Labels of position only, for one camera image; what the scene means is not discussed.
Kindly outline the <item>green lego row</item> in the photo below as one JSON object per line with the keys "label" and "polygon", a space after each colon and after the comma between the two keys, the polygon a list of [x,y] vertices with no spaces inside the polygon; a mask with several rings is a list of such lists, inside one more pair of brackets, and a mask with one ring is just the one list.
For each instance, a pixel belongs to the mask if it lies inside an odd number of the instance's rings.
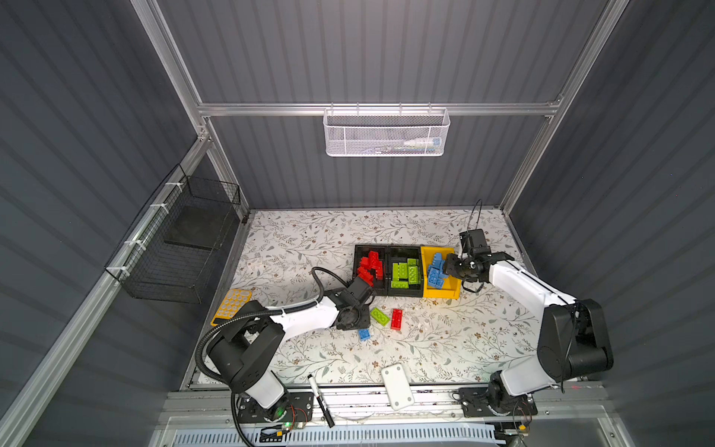
{"label": "green lego row", "polygon": [[387,326],[390,322],[389,316],[379,308],[373,308],[370,312],[371,317],[382,326]]}
{"label": "green lego row", "polygon": [[391,289],[408,289],[410,287],[409,283],[406,281],[392,281],[390,283]]}
{"label": "green lego row", "polygon": [[399,264],[400,264],[401,280],[409,279],[409,266],[408,266],[407,262],[401,262]]}
{"label": "green lego row", "polygon": [[421,269],[419,266],[409,264],[407,268],[407,278],[410,285],[418,285],[421,283]]}

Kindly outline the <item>red lego row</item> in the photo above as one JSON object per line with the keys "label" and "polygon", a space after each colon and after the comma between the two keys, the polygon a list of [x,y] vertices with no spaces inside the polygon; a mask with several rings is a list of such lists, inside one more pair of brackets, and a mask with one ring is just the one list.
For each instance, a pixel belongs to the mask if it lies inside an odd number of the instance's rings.
{"label": "red lego row", "polygon": [[366,266],[370,269],[377,269],[378,266],[380,266],[381,261],[379,257],[379,253],[377,251],[370,251],[368,254],[368,261]]}
{"label": "red lego row", "polygon": [[395,308],[392,311],[390,328],[394,331],[400,331],[402,326],[403,311]]}
{"label": "red lego row", "polygon": [[357,276],[364,280],[370,287],[374,286],[374,275],[372,275],[370,269],[360,266],[357,270]]}

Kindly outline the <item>blue lego brick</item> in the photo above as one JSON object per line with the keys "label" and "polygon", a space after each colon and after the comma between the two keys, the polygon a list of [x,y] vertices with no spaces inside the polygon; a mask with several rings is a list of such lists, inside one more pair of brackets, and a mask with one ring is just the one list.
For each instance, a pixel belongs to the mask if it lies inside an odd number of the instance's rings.
{"label": "blue lego brick", "polygon": [[442,258],[442,253],[436,253],[433,257],[431,268],[437,269],[439,271],[443,270],[444,260]]}
{"label": "blue lego brick", "polygon": [[428,269],[428,287],[441,290],[444,286],[445,277],[439,268]]}

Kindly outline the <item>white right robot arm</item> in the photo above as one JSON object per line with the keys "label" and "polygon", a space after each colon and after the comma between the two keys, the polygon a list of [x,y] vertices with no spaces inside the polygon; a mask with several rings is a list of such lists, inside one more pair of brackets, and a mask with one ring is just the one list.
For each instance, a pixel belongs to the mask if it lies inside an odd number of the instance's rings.
{"label": "white right robot arm", "polygon": [[503,251],[494,253],[481,229],[460,234],[462,253],[449,254],[443,273],[463,282],[489,283],[540,321],[536,353],[516,366],[495,372],[482,400],[495,415],[514,415],[542,389],[577,377],[602,373],[614,365],[603,312],[591,299],[578,300],[548,285]]}

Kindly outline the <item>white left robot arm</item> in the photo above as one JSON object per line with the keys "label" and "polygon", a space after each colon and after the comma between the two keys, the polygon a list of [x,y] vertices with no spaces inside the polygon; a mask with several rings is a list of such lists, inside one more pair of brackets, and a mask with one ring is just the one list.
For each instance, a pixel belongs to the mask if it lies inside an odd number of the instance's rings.
{"label": "white left robot arm", "polygon": [[247,446],[253,442],[238,420],[242,400],[253,400],[271,421],[279,422],[290,409],[290,392],[269,370],[285,342],[323,329],[359,331],[369,326],[370,300],[374,296],[370,283],[360,277],[347,282],[321,266],[313,267],[310,274],[318,285],[316,297],[284,307],[266,307],[251,300],[231,318],[220,320],[197,342],[196,367],[229,387],[236,433]]}

